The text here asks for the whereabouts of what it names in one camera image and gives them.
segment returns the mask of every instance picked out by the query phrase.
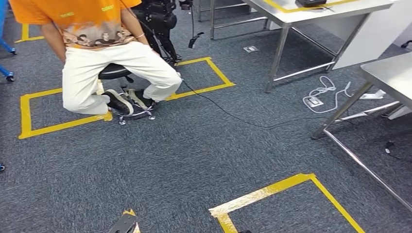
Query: black equipment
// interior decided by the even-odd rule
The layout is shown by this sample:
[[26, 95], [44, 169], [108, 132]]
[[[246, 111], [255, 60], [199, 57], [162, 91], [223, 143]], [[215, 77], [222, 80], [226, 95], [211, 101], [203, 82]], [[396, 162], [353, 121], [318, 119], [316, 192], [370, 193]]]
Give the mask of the black equipment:
[[[191, 9], [193, 0], [179, 0], [179, 5], [182, 10]], [[177, 17], [173, 14], [175, 9], [176, 0], [143, 0], [140, 5], [132, 7], [132, 11], [142, 24], [150, 47], [160, 55], [162, 51], [165, 52], [166, 62], [172, 66], [180, 60], [170, 41], [170, 30], [177, 24]]]
[[326, 4], [326, 0], [296, 0], [303, 7], [317, 7]]
[[410, 43], [412, 43], [412, 40], [407, 41], [405, 44], [401, 45], [401, 47], [404, 48], [404, 49], [406, 49], [406, 47], [407, 47]]

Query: yellow tape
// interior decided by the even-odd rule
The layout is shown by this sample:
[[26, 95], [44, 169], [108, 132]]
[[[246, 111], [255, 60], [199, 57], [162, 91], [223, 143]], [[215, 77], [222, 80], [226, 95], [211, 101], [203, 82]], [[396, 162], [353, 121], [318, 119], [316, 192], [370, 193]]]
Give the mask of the yellow tape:
[[306, 174], [297, 174], [277, 183], [271, 184], [268, 187], [259, 189], [255, 192], [249, 193], [243, 197], [231, 200], [223, 205], [217, 206], [215, 208], [210, 209], [210, 213], [212, 216], [220, 216], [223, 214], [230, 213], [234, 210], [240, 209], [246, 205], [252, 204], [256, 201], [262, 200], [268, 196], [271, 196], [275, 193], [281, 192], [285, 189], [288, 189], [292, 186], [310, 180], [313, 175], [306, 175]]
[[339, 204], [339, 202], [332, 196], [331, 193], [319, 182], [319, 180], [314, 176], [311, 180], [316, 186], [322, 191], [322, 193], [329, 199], [329, 201], [336, 207], [336, 209], [341, 212], [343, 217], [349, 222], [350, 225], [358, 232], [365, 233], [365, 231], [359, 226], [359, 224], [352, 218], [352, 216]]
[[357, 224], [350, 214], [338, 203], [338, 201], [328, 192], [328, 190], [319, 182], [314, 174], [297, 174], [277, 183], [274, 183], [255, 192], [249, 193], [243, 197], [231, 200], [225, 204], [209, 209], [211, 215], [219, 221], [224, 233], [237, 233], [236, 227], [229, 217], [229, 213], [240, 209], [246, 205], [262, 200], [268, 196], [279, 193], [285, 189], [293, 187], [305, 181], [312, 180], [313, 183], [322, 191], [336, 209], [346, 218], [349, 224], [358, 232], [365, 231]]
[[[123, 214], [130, 214], [130, 215], [136, 216], [135, 212], [132, 209], [123, 211]], [[140, 233], [139, 225], [137, 222], [136, 222], [136, 228], [132, 233]]]
[[[193, 60], [189, 60], [189, 61], [180, 62], [180, 63], [177, 64], [177, 66], [183, 66], [183, 65], [193, 64], [193, 63], [197, 63], [197, 62], [207, 62], [207, 64], [210, 66], [210, 68], [212, 68], [212, 70], [223, 81], [223, 84], [221, 84], [221, 85], [216, 85], [216, 86], [211, 86], [211, 87], [195, 90], [197, 94], [201, 94], [201, 93], [205, 93], [205, 92], [209, 92], [209, 91], [215, 91], [215, 90], [230, 87], [230, 86], [235, 86], [235, 84], [232, 83], [223, 74], [223, 72], [213, 63], [211, 57], [203, 57], [203, 58], [198, 58], [198, 59], [193, 59]], [[183, 98], [183, 97], [186, 97], [186, 96], [196, 95], [196, 93], [194, 93], [193, 91], [180, 93], [180, 94], [175, 93], [175, 94], [171, 95], [169, 98], [167, 98], [166, 100], [167, 101], [176, 100], [176, 99]]]
[[[203, 88], [203, 89], [200, 89], [200, 90], [196, 90], [196, 93], [200, 94], [200, 93], [204, 93], [204, 92], [208, 92], [208, 91], [214, 91], [214, 90], [218, 90], [218, 89], [222, 89], [222, 88], [225, 88], [225, 87], [230, 87], [230, 86], [235, 85], [234, 83], [230, 82], [229, 79], [219, 70], [219, 68], [212, 62], [210, 57], [204, 57], [204, 58], [198, 58], [198, 59], [193, 59], [193, 60], [189, 60], [189, 61], [184, 61], [184, 62], [178, 63], [177, 65], [182, 66], [182, 65], [188, 65], [188, 64], [203, 62], [203, 61], [207, 62], [207, 64], [212, 68], [212, 70], [223, 81], [223, 84]], [[101, 85], [101, 83], [98, 83], [98, 85], [99, 85], [98, 92], [99, 93], [103, 92], [103, 86]], [[58, 124], [58, 125], [48, 126], [48, 127], [42, 128], [42, 129], [32, 130], [32, 119], [31, 119], [31, 113], [30, 113], [30, 99], [38, 98], [38, 97], [42, 97], [42, 96], [47, 96], [47, 95], [53, 95], [53, 94], [61, 93], [62, 91], [63, 91], [62, 88], [57, 88], [57, 89], [53, 89], [53, 90], [47, 90], [47, 91], [42, 91], [42, 92], [37, 92], [37, 93], [33, 93], [33, 94], [24, 95], [20, 98], [21, 135], [19, 136], [19, 139], [33, 137], [33, 136], [37, 136], [37, 135], [41, 135], [41, 134], [45, 134], [45, 133], [51, 133], [51, 132], [54, 132], [54, 131], [63, 130], [63, 129], [71, 128], [71, 127], [74, 127], [74, 126], [91, 123], [91, 122], [98, 121], [98, 120], [110, 121], [110, 120], [113, 119], [112, 114], [107, 113], [106, 115], [90, 116], [90, 117], [82, 118], [82, 119], [79, 119], [79, 120], [74, 120], [74, 121], [70, 121], [70, 122], [66, 122], [66, 123], [62, 123], [62, 124]], [[173, 94], [167, 100], [175, 100], [175, 99], [179, 99], [179, 98], [186, 97], [186, 96], [191, 96], [191, 95], [195, 95], [195, 93], [193, 91], [189, 91], [189, 92], [186, 92], [186, 93]]]
[[51, 133], [54, 131], [67, 129], [67, 128], [87, 124], [87, 123], [98, 121], [98, 120], [110, 121], [113, 119], [112, 114], [108, 112], [106, 115], [90, 116], [90, 117], [82, 118], [79, 120], [74, 120], [74, 121], [65, 122], [65, 123], [58, 124], [58, 125], [48, 126], [48, 127], [37, 129], [37, 130], [32, 130], [30, 99], [47, 96], [47, 95], [53, 95], [53, 94], [57, 94], [60, 92], [62, 92], [62, 88], [37, 92], [33, 94], [27, 94], [27, 95], [20, 97], [21, 135], [18, 137], [19, 139], [33, 137], [33, 136], [37, 136], [37, 135], [41, 135], [45, 133]]
[[353, 2], [353, 1], [359, 1], [359, 0], [341, 0], [341, 1], [336, 1], [336, 2], [326, 3], [326, 4], [323, 4], [323, 5], [316, 6], [316, 7], [299, 7], [299, 8], [295, 8], [295, 9], [283, 8], [281, 5], [274, 2], [274, 0], [264, 0], [264, 1], [267, 4], [271, 5], [272, 7], [276, 8], [277, 10], [279, 10], [283, 13], [293, 13], [293, 12], [299, 12], [299, 11], [309, 11], [309, 10], [313, 10], [313, 9], [319, 9], [321, 7], [330, 7], [330, 6], [334, 6], [334, 5], [339, 5], [339, 4]]
[[[234, 83], [221, 84], [221, 85], [211, 86], [211, 87], [207, 87], [207, 88], [203, 88], [203, 89], [199, 89], [199, 90], [195, 90], [195, 91], [196, 91], [197, 94], [202, 94], [202, 93], [205, 93], [205, 92], [215, 91], [215, 90], [218, 90], [218, 89], [222, 89], [222, 88], [230, 87], [230, 86], [234, 86], [234, 85], [235, 85]], [[193, 91], [189, 91], [189, 92], [180, 93], [180, 94], [173, 94], [169, 98], [167, 98], [167, 101], [176, 100], [176, 99], [183, 98], [183, 97], [186, 97], [186, 96], [196, 95], [196, 93], [194, 93]]]
[[222, 226], [224, 233], [238, 233], [228, 214], [219, 215], [216, 218]]
[[24, 41], [32, 41], [32, 40], [41, 40], [44, 39], [43, 36], [37, 36], [37, 37], [30, 37], [29, 36], [29, 25], [27, 23], [23, 23], [21, 25], [21, 40], [15, 41], [14, 43], [20, 43]]

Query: white table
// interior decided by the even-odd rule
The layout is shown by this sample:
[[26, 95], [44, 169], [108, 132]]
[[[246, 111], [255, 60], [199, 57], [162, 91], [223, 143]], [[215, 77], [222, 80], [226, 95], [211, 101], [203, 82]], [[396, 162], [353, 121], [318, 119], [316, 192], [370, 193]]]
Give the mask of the white table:
[[[369, 116], [372, 113], [383, 109], [398, 107], [404, 105], [412, 108], [412, 52], [403, 55], [387, 58], [384, 60], [372, 62], [361, 66], [366, 83], [350, 98], [347, 102], [336, 111], [322, 126], [312, 135], [312, 139], [318, 139], [322, 134], [330, 137], [339, 147], [341, 147], [356, 163], [358, 163], [365, 171], [378, 181], [390, 194], [400, 201], [409, 211], [412, 212], [412, 205], [401, 198], [381, 177], [366, 166], [362, 160], [352, 152], [348, 146], [344, 145], [330, 131], [329, 127], [336, 123], [341, 123], [346, 120]], [[374, 109], [366, 110], [352, 116], [341, 118], [358, 99], [368, 91], [372, 86], [376, 86], [386, 92], [388, 95], [398, 100], [393, 103], [383, 105]]]
[[[375, 11], [388, 9], [393, 4], [391, 0], [358, 0], [354, 2], [347, 2], [347, 3], [343, 3], [339, 5], [334, 5], [330, 7], [330, 9], [319, 9], [319, 10], [313, 9], [309, 11], [284, 13], [281, 10], [278, 10], [277, 8], [268, 4], [265, 0], [243, 0], [243, 1], [247, 3], [250, 7], [256, 9], [262, 15], [264, 15], [264, 17], [256, 18], [253, 20], [242, 21], [242, 22], [230, 23], [230, 24], [226, 24], [220, 27], [227, 27], [227, 26], [237, 25], [241, 23], [247, 23], [250, 21], [268, 19], [276, 23], [281, 28], [280, 38], [277, 42], [277, 47], [275, 51], [275, 58], [274, 58], [272, 68], [270, 71], [270, 75], [268, 78], [268, 83], [266, 85], [266, 92], [270, 92], [272, 90], [273, 85], [276, 81], [280, 81], [282, 79], [293, 77], [295, 75], [309, 72], [315, 69], [320, 69], [323, 67], [326, 67], [327, 70], [333, 69], [336, 62], [339, 60], [339, 58], [345, 52], [345, 50], [347, 49], [347, 47], [349, 46], [353, 38], [358, 33], [359, 28], [363, 25], [363, 23], [369, 17], [369, 14]], [[292, 9], [292, 8], [298, 7], [295, 3], [295, 0], [275, 0], [275, 1], [286, 9]], [[211, 3], [211, 7], [210, 7], [211, 34], [210, 35], [211, 35], [211, 39], [213, 39], [214, 30], [220, 27], [215, 27], [214, 25], [215, 0], [211, 0], [210, 3]], [[357, 16], [357, 15], [362, 15], [362, 20], [357, 24], [352, 34], [348, 37], [346, 42], [343, 44], [343, 46], [337, 53], [326, 48], [325, 46], [321, 45], [320, 43], [316, 42], [315, 40], [311, 39], [309, 36], [303, 34], [302, 32], [300, 32], [299, 30], [295, 28], [295, 26], [299, 26], [299, 25], [312, 24], [312, 23], [322, 22], [325, 20], [333, 20], [337, 18], [351, 17], [351, 16]], [[283, 49], [285, 47], [285, 42], [288, 36], [289, 29], [296, 31], [304, 38], [308, 39], [309, 41], [313, 42], [315, 45], [319, 46], [320, 48], [324, 49], [326, 52], [331, 54], [334, 57], [332, 61], [326, 64], [318, 65], [316, 67], [311, 67], [309, 69], [302, 70], [302, 71], [299, 71], [293, 74], [289, 74], [284, 77], [276, 77], [276, 73], [279, 68], [280, 59], [283, 53]]]

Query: stool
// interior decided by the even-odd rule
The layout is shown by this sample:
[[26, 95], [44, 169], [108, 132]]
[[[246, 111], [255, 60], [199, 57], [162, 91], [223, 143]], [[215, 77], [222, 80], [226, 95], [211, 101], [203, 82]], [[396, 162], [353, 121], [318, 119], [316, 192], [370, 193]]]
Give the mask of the stool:
[[112, 80], [112, 79], [119, 79], [120, 82], [120, 88], [122, 90], [122, 93], [119, 93], [122, 97], [125, 97], [127, 101], [129, 101], [133, 108], [135, 109], [135, 113], [133, 115], [125, 115], [123, 113], [120, 113], [116, 111], [115, 109], [110, 109], [110, 111], [119, 116], [119, 124], [124, 125], [126, 124], [125, 117], [137, 117], [137, 116], [143, 116], [143, 115], [148, 115], [150, 120], [156, 119], [155, 116], [152, 115], [152, 110], [153, 106], [150, 106], [148, 109], [142, 109], [140, 106], [135, 103], [134, 100], [130, 99], [128, 90], [129, 88], [127, 87], [127, 84], [124, 82], [125, 78], [129, 83], [133, 83], [134, 80], [129, 77], [129, 75], [132, 74], [130, 71], [128, 71], [125, 67], [121, 65], [117, 65], [114, 63], [110, 63], [106, 68], [104, 68], [103, 71], [99, 73], [99, 79], [100, 80]]

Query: blue chair leg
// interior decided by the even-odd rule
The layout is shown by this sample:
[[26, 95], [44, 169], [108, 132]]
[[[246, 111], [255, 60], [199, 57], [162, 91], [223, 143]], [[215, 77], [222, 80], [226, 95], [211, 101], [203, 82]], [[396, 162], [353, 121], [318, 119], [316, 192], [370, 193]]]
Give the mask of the blue chair leg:
[[[16, 49], [9, 46], [3, 39], [0, 38], [0, 45], [3, 46], [9, 53], [16, 55]], [[0, 65], [0, 73], [6, 76], [7, 81], [13, 82], [14, 81], [14, 74], [11, 71], [6, 70], [6, 68]]]
[[0, 38], [0, 45], [3, 46], [9, 53], [16, 54], [16, 49], [6, 44], [6, 42], [4, 42], [4, 40], [1, 38]]

